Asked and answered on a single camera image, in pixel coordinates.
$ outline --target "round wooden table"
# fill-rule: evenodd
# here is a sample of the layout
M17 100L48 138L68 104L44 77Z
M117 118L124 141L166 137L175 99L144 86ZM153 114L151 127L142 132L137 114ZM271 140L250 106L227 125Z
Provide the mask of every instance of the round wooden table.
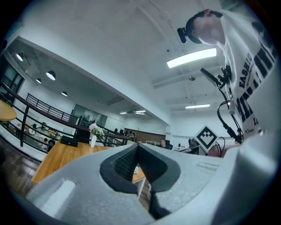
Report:
M10 121L17 117L16 111L7 103L0 100L0 121Z

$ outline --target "window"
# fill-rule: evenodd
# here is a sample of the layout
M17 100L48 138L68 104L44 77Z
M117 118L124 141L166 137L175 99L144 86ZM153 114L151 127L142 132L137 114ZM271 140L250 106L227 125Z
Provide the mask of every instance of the window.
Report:
M15 93L18 92L24 80L4 57L1 57L0 59L0 79ZM11 103L14 102L14 97L11 94L8 94L7 91L0 86L0 99L4 100L3 96L11 101Z

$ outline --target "wooden table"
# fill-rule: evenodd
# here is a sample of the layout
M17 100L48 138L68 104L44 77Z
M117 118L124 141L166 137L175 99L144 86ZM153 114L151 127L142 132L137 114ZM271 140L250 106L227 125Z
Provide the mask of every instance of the wooden table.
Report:
M31 181L33 184L38 184L44 178L62 168L72 160L81 156L105 151L107 149L111 149L111 147L94 146L93 148L91 148L89 144L82 142L78 142L78 147L76 148L61 144L61 140L58 140L58 142L52 147L50 152L46 155L45 159L39 165ZM141 168L139 168L138 174L133 175L132 182L136 183L136 185L138 186L139 197L145 182L145 175Z
M16 111L7 103L0 100L0 121L10 121L17 118Z

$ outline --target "office desk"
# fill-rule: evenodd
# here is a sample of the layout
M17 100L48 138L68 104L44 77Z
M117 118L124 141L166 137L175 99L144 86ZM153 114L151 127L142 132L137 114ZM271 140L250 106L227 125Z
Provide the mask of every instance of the office desk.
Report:
M58 142L52 147L52 149L46 155L45 159L39 165L31 181L33 184L38 184L44 178L54 173L72 160L77 159L81 156L105 151L107 149L111 149L111 147L94 146L93 148L91 148L89 144L82 142L78 142L78 147L76 148L61 144L61 140L58 140ZM141 168L139 168L138 174L133 175L132 182L136 183L136 185L138 186L138 196L140 196L145 182L145 175Z

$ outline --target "wooden floor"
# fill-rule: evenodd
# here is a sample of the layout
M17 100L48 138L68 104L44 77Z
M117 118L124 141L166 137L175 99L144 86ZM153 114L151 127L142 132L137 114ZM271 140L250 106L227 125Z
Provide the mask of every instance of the wooden floor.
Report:
M6 143L1 137L0 147L6 155L6 159L0 168L5 175L7 184L12 190L25 197L34 186L31 179L40 163L24 156ZM147 192L148 181L146 180L139 200L144 208L148 210L150 200L147 198Z

